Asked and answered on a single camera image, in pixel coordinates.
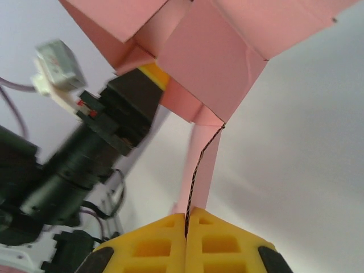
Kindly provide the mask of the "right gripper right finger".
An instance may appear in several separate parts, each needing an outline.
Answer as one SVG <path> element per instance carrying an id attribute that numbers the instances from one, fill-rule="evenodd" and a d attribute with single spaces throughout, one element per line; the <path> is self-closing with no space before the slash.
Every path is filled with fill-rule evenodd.
<path id="1" fill-rule="evenodd" d="M 186 272 L 292 272 L 275 246 L 201 208 L 189 218 Z"/>

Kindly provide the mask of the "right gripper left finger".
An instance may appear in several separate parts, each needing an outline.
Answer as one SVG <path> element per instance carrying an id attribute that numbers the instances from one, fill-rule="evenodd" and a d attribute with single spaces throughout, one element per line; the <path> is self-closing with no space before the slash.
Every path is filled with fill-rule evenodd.
<path id="1" fill-rule="evenodd" d="M 77 272 L 184 272 L 185 217 L 176 213 L 97 246 Z"/>

